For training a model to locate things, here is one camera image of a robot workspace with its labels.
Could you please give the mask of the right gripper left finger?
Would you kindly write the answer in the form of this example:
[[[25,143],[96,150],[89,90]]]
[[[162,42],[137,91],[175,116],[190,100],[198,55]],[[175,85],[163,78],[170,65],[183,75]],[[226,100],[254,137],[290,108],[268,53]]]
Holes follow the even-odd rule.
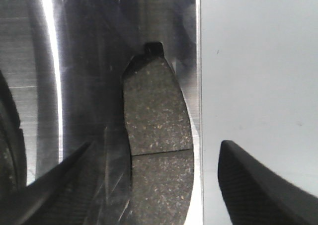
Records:
[[[32,184],[0,200],[0,223],[22,225],[71,180],[80,169],[80,160],[92,146],[84,143],[74,153]]]

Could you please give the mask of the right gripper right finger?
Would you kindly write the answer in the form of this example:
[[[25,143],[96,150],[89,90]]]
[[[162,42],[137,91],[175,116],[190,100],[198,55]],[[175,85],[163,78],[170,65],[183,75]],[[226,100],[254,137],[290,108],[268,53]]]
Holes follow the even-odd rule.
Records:
[[[221,142],[218,182],[234,225],[316,225],[318,199],[233,141]]]

